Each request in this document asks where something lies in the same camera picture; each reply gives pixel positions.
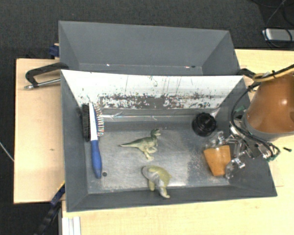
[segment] blue handle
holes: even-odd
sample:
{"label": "blue handle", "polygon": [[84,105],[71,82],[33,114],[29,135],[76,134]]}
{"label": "blue handle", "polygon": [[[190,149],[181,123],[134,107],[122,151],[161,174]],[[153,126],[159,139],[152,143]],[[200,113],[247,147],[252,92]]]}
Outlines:
{"label": "blue handle", "polygon": [[93,169],[96,178],[101,178],[102,172],[102,163],[101,163],[101,155],[99,151],[98,140],[92,140],[92,163]]}

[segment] wooden table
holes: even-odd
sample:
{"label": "wooden table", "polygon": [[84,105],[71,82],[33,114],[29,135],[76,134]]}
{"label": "wooden table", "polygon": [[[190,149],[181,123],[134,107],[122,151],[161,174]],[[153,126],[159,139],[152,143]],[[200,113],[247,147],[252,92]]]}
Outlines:
{"label": "wooden table", "polygon": [[[294,63],[294,51],[236,50],[236,54],[241,68],[256,73]],[[64,180],[60,86],[24,89],[28,70],[56,62],[18,59],[16,63],[15,204],[50,201]],[[58,76],[55,72],[39,79]],[[62,214],[80,216],[83,235],[294,235],[294,136],[274,144],[293,150],[282,150],[270,163],[277,197],[70,213],[64,202]]]}

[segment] white cable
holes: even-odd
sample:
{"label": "white cable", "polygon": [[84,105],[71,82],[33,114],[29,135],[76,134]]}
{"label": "white cable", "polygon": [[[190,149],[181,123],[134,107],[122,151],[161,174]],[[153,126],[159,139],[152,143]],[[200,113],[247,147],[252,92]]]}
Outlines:
{"label": "white cable", "polygon": [[0,146],[2,147],[2,149],[5,151],[5,153],[9,156],[9,158],[14,162],[13,157],[11,156],[11,154],[7,151],[7,149],[5,149],[5,147],[3,146],[3,144],[0,142]]}

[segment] beige toy dinosaur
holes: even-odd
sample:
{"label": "beige toy dinosaur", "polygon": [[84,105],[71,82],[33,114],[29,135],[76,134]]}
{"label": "beige toy dinosaur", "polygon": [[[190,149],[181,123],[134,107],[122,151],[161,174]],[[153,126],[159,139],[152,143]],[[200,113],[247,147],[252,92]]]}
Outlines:
{"label": "beige toy dinosaur", "polygon": [[137,139],[130,143],[120,144],[120,146],[139,148],[145,154],[147,159],[149,161],[152,161],[153,157],[150,155],[150,153],[154,153],[157,151],[157,148],[155,146],[158,146],[157,136],[160,136],[160,130],[153,129],[150,135],[151,137]]}
{"label": "beige toy dinosaur", "polygon": [[170,198],[166,187],[172,176],[166,170],[159,166],[147,165],[143,167],[142,174],[148,179],[148,187],[151,191],[154,191],[156,186],[161,196]]}

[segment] orange block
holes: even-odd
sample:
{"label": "orange block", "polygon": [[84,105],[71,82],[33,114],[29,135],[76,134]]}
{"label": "orange block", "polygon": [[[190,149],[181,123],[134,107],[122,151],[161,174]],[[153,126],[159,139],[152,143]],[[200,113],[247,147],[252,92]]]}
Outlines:
{"label": "orange block", "polygon": [[204,150],[204,155],[214,176],[225,174],[225,167],[231,161],[229,145],[206,149]]}

